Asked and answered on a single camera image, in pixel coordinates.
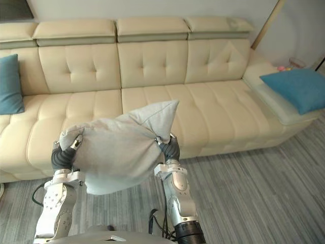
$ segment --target white wall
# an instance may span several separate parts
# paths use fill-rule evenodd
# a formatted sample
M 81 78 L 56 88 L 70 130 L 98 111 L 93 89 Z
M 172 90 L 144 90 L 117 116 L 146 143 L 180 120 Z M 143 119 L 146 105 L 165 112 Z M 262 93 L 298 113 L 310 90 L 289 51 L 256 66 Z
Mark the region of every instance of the white wall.
M 312 66 L 325 55 L 325 1 L 287 0 L 257 51 L 275 65 L 293 56 Z
M 36 21 L 129 16 L 219 15 L 244 17 L 253 41 L 277 0 L 27 0 Z M 287 0 L 258 46 L 273 64 L 291 56 L 312 65 L 325 53 L 325 0 Z

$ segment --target floor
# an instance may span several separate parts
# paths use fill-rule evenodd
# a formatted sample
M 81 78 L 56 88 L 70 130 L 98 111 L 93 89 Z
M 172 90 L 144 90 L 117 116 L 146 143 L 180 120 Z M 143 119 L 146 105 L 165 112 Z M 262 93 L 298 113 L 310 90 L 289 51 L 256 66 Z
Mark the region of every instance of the floor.
M 325 113 L 278 147 L 182 163 L 207 243 L 325 243 Z M 42 208 L 30 196 L 44 181 L 6 184 L 0 243 L 32 243 Z M 162 200 L 154 177 L 105 196 L 80 189 L 70 234 L 96 224 L 145 232 L 150 210 L 162 209 Z

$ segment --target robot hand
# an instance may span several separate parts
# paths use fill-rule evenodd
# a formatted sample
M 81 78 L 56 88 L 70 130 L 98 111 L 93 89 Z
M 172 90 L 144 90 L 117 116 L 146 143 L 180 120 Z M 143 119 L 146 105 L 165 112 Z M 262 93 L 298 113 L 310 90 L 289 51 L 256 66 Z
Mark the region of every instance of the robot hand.
M 71 146 L 64 151 L 62 151 L 58 141 L 54 142 L 51 157 L 52 168 L 54 171 L 59 169 L 72 169 L 74 157 L 79 146 L 81 145 L 81 142 L 82 135 L 78 135 Z
M 177 141 L 177 137 L 173 134 L 170 134 L 171 138 L 169 143 L 165 144 L 162 142 L 160 137 L 156 137 L 155 141 L 158 143 L 160 150 L 165 155 L 165 161 L 176 160 L 179 161 L 180 149 Z

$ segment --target wooden pole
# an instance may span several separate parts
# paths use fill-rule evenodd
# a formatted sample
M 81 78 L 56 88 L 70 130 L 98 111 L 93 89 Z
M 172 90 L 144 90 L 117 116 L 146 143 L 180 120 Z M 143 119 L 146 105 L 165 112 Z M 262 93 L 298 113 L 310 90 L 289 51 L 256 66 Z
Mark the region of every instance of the wooden pole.
M 264 35 L 266 34 L 266 32 L 268 31 L 272 21 L 276 18 L 276 16 L 278 15 L 278 13 L 280 12 L 280 10 L 282 9 L 284 3 L 286 0 L 278 0 L 278 2 L 276 3 L 274 9 L 272 10 L 272 13 L 270 14 L 269 18 L 267 19 L 267 21 L 265 22 L 263 28 L 261 29 L 261 31 L 258 33 L 258 36 L 256 37 L 253 45 L 251 46 L 252 49 L 256 49 L 257 46 L 259 45 L 259 43 L 261 42 L 262 38 L 264 37 Z

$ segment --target white pillow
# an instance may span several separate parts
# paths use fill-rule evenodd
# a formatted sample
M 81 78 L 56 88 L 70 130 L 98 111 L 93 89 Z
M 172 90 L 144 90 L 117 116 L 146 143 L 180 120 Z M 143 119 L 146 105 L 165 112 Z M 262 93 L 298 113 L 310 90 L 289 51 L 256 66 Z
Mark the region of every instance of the white pillow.
M 83 135 L 74 166 L 86 173 L 87 192 L 113 193 L 153 174 L 161 154 L 154 139 L 160 136 L 164 142 L 169 141 L 178 103 L 155 103 L 115 119 L 102 118 L 62 132 L 62 150 L 78 134 Z

